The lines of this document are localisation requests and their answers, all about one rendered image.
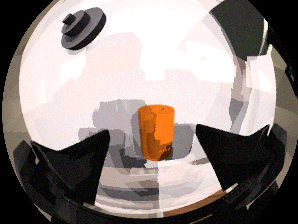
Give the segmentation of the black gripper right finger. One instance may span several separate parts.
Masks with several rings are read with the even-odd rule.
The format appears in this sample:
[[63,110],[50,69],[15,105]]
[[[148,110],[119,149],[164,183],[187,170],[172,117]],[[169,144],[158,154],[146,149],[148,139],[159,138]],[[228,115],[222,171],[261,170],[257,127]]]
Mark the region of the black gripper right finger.
[[261,143],[267,132],[269,124],[251,135],[243,136],[238,133],[225,132],[221,129],[206,127],[204,124],[196,124],[198,143],[201,143],[205,155],[209,157],[214,172],[222,190],[229,189],[231,185],[237,184],[239,175],[243,168],[253,157],[257,145]]

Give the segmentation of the dark grey stepped pedestal with shaft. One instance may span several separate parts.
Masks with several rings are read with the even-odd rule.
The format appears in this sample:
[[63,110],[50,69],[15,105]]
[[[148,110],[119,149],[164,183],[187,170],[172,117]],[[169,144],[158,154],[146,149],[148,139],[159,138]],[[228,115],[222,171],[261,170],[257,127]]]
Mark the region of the dark grey stepped pedestal with shaft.
[[96,39],[97,35],[104,30],[106,15],[102,8],[92,7],[89,10],[80,10],[76,14],[68,14],[64,18],[64,26],[61,28],[61,45],[63,48],[81,49]]

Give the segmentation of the orange knob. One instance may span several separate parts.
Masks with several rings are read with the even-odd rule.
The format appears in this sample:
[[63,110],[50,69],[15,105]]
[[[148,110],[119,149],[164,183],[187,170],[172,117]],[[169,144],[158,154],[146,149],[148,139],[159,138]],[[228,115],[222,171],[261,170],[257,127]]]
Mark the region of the orange knob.
[[161,161],[170,156],[173,145],[174,108],[150,104],[138,108],[141,155],[146,160]]

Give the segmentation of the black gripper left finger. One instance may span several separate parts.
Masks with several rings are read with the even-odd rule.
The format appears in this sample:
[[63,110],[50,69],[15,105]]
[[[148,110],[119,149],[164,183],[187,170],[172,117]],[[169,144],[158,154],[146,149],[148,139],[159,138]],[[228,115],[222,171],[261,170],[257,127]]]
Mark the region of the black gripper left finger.
[[55,171],[65,185],[85,200],[85,204],[94,206],[109,141],[110,133],[106,129],[61,151],[47,148],[33,140],[31,145],[41,163]]

